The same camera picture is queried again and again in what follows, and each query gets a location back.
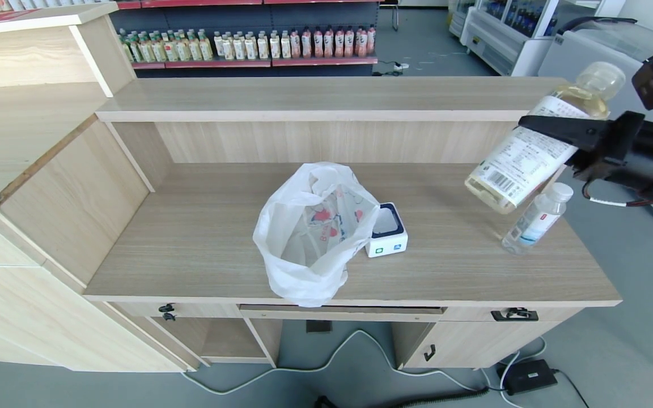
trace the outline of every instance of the yellow liquid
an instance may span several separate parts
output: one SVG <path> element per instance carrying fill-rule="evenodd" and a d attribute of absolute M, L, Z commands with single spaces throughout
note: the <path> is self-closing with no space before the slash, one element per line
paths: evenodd
<path fill-rule="evenodd" d="M 596 93 L 586 91 L 576 85 L 561 85 L 557 87 L 551 96 L 571 104 L 588 114 L 591 119 L 606 119 L 609 116 L 609 108 L 606 101 Z M 482 202 L 490 206 L 500 214 L 509 214 L 516 209 L 503 193 L 493 189 L 474 175 L 468 176 L 465 180 L 466 188 Z"/>

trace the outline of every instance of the white bottle cap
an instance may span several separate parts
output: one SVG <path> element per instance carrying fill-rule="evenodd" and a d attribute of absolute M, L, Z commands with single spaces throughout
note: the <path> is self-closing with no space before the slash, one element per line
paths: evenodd
<path fill-rule="evenodd" d="M 588 65 L 576 78 L 578 86 L 601 95 L 603 100 L 614 98 L 625 82 L 624 71 L 614 64 L 602 61 Z"/>
<path fill-rule="evenodd" d="M 573 197 L 573 189 L 567 184 L 553 183 L 551 188 L 546 191 L 546 196 L 549 196 L 553 201 L 566 202 Z"/>

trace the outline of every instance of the gray floor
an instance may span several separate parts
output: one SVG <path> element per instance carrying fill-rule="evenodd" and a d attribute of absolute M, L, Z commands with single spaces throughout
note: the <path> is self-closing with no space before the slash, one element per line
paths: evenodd
<path fill-rule="evenodd" d="M 461 47 L 448 37 L 442 11 L 402 11 L 400 31 L 392 37 L 393 44 L 402 45 L 395 46 L 393 54 L 389 53 L 391 48 L 383 48 L 389 38 L 389 12 L 383 11 L 381 16 L 387 19 L 379 27 L 380 55 L 386 60 L 410 61 L 412 67 L 423 68 L 412 70 L 411 67 L 406 75 L 490 73 L 473 56 L 450 54 L 461 52 Z M 434 44 L 417 48 L 422 51 L 410 46 L 432 30 L 444 30 L 446 34 L 441 39 L 426 39 Z M 430 57 L 435 64 L 412 65 L 412 60 L 429 61 Z M 567 174 L 562 176 L 562 181 L 574 189 L 580 187 Z M 626 191 L 607 184 L 596 183 L 592 189 L 595 196 L 606 199 L 630 198 Z M 615 308 L 585 310 L 549 331 L 546 335 L 549 347 L 544 358 L 552 367 L 571 375 L 592 408 L 653 407 L 653 214 L 646 209 L 600 206 L 575 197 L 569 203 L 566 217 L 625 300 Z M 334 332 L 329 335 L 307 335 L 303 322 L 288 322 L 279 365 L 317 367 L 357 327 L 372 333 L 392 359 L 391 333 L 386 324 L 335 323 Z M 531 352 L 537 347 L 536 342 L 525 350 Z M 225 389 L 265 369 L 258 365 L 216 364 L 193 375 L 212 387 Z M 469 369 L 447 372 L 467 385 L 484 384 L 482 376 Z M 341 408 L 378 407 L 410 396 L 458 390 L 459 387 L 443 376 L 412 378 L 394 374 L 376 346 L 361 336 L 350 341 L 323 372 L 275 373 L 227 397 L 204 392 L 180 375 L 69 372 L 62 368 L 0 363 L 0 407 L 299 407 L 311 406 L 322 394 Z M 555 387 L 512 400 L 524 408 L 582 406 L 562 377 Z M 508 405 L 498 393 L 492 392 L 487 397 L 432 406 L 499 408 Z"/>

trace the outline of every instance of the white plastic bag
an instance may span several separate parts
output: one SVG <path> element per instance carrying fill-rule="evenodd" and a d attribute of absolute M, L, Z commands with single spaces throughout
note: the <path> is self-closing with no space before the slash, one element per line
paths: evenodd
<path fill-rule="evenodd" d="M 320 307 L 347 281 L 347 262 L 371 238 L 378 201 L 346 165 L 302 165 L 269 198 L 253 242 L 274 293 Z"/>

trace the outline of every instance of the robotic arm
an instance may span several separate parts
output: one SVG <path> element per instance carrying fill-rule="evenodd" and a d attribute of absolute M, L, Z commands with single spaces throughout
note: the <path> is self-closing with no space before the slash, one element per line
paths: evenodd
<path fill-rule="evenodd" d="M 631 80 L 646 109 L 653 109 L 653 57 L 646 60 Z M 627 111 L 615 121 L 523 116 L 519 126 L 578 147 L 566 162 L 574 178 L 585 181 L 583 196 L 615 206 L 653 204 L 653 122 Z M 588 193 L 591 182 L 604 179 L 633 189 L 641 199 L 617 203 L 595 199 Z"/>

